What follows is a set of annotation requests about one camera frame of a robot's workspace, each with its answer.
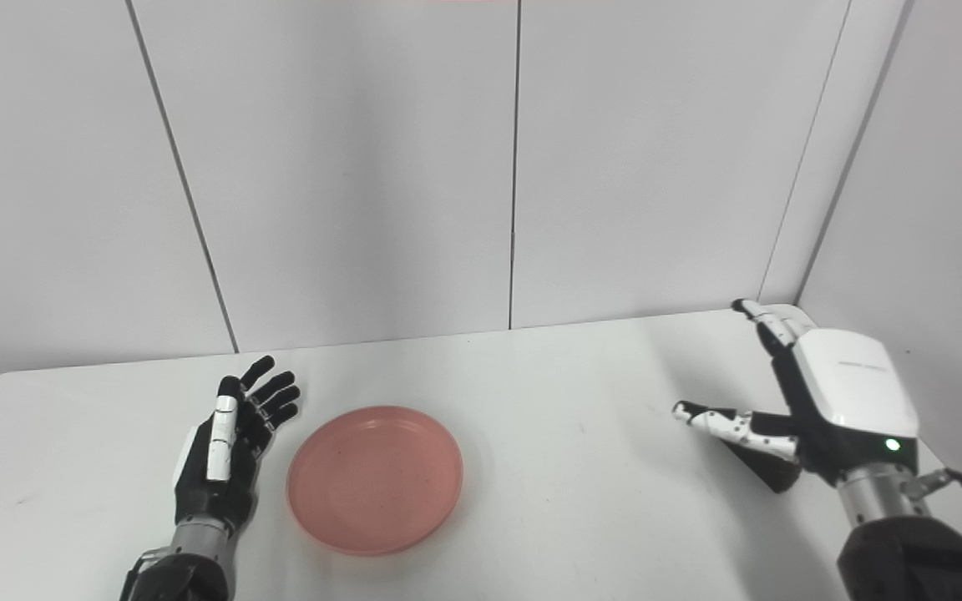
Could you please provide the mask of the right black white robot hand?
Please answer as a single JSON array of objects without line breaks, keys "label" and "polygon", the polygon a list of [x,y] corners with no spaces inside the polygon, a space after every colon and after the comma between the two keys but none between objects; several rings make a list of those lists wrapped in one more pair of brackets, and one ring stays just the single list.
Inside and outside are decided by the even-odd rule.
[{"label": "right black white robot hand", "polygon": [[721,441],[775,493],[802,472],[829,486],[874,464],[919,474],[919,414],[881,342],[780,316],[748,298],[732,310],[755,325],[787,413],[679,401],[673,418]]}]

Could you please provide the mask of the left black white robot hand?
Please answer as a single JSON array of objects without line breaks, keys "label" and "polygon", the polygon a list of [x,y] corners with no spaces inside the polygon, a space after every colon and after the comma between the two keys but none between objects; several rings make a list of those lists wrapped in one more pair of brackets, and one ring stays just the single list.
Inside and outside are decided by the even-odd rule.
[{"label": "left black white robot hand", "polygon": [[173,487],[176,524],[213,518],[234,535],[251,520],[262,457],[301,400],[295,374],[275,374],[275,366],[266,355],[219,381],[215,408],[192,434]]}]

